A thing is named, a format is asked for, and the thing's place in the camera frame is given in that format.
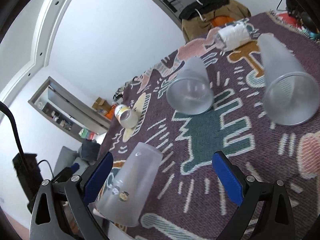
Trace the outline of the frosted cup with cartoon sticker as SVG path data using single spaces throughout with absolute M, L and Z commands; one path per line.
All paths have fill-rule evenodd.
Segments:
M 135 227 L 148 198 L 163 154 L 153 146 L 139 142 L 112 183 L 105 186 L 96 202 L 97 211 L 111 222 Z

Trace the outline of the frosted plastic cup right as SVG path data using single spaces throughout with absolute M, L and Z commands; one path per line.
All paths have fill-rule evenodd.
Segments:
M 262 34 L 257 44 L 264 68 L 263 107 L 276 124 L 300 125 L 319 108 L 319 85 L 301 63 L 274 36 Z

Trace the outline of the frosted plastic cup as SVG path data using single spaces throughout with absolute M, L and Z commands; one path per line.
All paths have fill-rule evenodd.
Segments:
M 198 115 L 208 111 L 214 93 L 204 62 L 199 57 L 187 60 L 166 91 L 168 104 L 185 115 Z
M 262 34 L 257 44 L 264 68 L 263 107 L 276 124 L 300 125 L 319 108 L 319 85 L 301 63 L 274 36 Z

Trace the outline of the frosted plastic cup middle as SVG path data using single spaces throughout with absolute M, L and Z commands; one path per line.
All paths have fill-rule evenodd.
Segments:
M 199 57 L 187 60 L 166 91 L 168 104 L 185 115 L 198 115 L 208 111 L 214 93 L 204 62 Z

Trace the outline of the grey interior door left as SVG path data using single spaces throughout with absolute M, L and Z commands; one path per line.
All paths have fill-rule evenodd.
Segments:
M 110 121 L 64 89 L 52 77 L 28 103 L 46 120 L 79 142 L 107 133 Z

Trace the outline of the cardboard box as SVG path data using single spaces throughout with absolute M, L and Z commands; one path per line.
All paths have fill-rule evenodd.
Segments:
M 98 97 L 93 103 L 92 108 L 95 111 L 101 113 L 102 115 L 105 115 L 106 113 L 109 112 L 109 110 L 111 109 L 111 106 L 105 99 Z

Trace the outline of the orange paper bag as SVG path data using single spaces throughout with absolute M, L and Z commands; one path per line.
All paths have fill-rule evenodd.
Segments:
M 115 112 L 115 109 L 112 108 L 110 109 L 106 114 L 105 114 L 105 117 L 108 119 L 108 120 L 112 120 L 113 116 L 114 116 L 114 112 Z

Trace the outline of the yellow white label bottle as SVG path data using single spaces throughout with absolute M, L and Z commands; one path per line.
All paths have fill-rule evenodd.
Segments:
M 120 125 L 125 129 L 132 129 L 138 124 L 137 113 L 124 104 L 120 104 L 115 108 L 114 115 Z

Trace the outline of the black shoe rack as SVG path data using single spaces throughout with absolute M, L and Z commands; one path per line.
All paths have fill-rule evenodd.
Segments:
M 124 97 L 124 91 L 125 89 L 133 84 L 134 80 L 130 80 L 130 81 L 127 81 L 124 85 L 122 85 L 120 88 L 117 89 L 117 91 L 115 92 L 114 96 L 113 96 L 113 101 L 116 102 L 120 99 L 123 99 Z

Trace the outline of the patterned purple woven blanket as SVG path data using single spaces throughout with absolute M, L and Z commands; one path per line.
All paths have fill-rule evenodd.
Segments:
M 130 131 L 116 119 L 103 140 L 114 176 L 139 142 L 163 153 L 138 226 L 120 227 L 129 239 L 216 239 L 236 210 L 212 168 L 222 151 L 244 174 L 262 182 L 284 181 L 302 239 L 319 214 L 319 115 L 298 126 L 272 122 L 263 108 L 264 72 L 259 48 L 222 53 L 215 30 L 194 39 L 136 77 L 123 102 L 142 113 Z M 206 113 L 187 116 L 166 100 L 166 90 L 184 62 L 198 56 L 207 68 L 214 103 Z

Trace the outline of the white label clear bottle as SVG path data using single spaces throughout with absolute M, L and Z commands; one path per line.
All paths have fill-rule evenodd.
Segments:
M 235 23 L 220 29 L 215 36 L 217 48 L 231 51 L 251 40 L 250 33 L 244 23 Z

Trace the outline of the black haired doll figure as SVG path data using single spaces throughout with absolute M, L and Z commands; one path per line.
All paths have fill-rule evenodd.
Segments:
M 306 33 L 313 39 L 319 39 L 319 30 L 314 24 L 311 17 L 306 13 L 302 12 L 300 16 L 302 26 L 305 28 Z

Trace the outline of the orange chair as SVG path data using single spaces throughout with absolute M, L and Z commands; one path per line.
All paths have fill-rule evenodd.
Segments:
M 234 18 L 229 16 L 217 16 L 209 20 L 213 27 L 220 27 L 227 23 L 235 21 Z

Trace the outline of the black garment on chair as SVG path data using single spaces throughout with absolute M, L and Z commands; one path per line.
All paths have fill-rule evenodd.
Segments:
M 192 20 L 193 18 L 217 10 L 228 5 L 229 0 L 196 0 L 186 6 L 179 15 L 180 20 Z

